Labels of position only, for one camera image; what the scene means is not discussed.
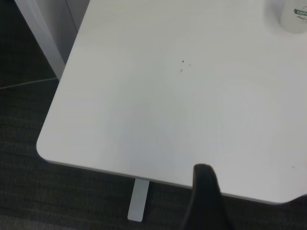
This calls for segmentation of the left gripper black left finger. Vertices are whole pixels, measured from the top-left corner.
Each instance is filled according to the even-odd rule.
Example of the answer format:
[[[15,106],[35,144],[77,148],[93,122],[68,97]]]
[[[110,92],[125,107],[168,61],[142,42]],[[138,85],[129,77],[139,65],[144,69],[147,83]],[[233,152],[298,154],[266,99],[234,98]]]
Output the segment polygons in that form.
[[[181,227],[183,230],[233,230],[213,168],[196,164],[192,195]]]

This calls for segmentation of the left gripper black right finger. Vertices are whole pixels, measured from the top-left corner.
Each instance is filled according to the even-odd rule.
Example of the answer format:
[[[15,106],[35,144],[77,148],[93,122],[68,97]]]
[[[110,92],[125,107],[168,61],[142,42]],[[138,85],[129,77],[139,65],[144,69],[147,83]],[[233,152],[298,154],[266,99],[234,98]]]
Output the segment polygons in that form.
[[[301,196],[286,205],[286,227],[288,230],[307,229],[307,196]]]

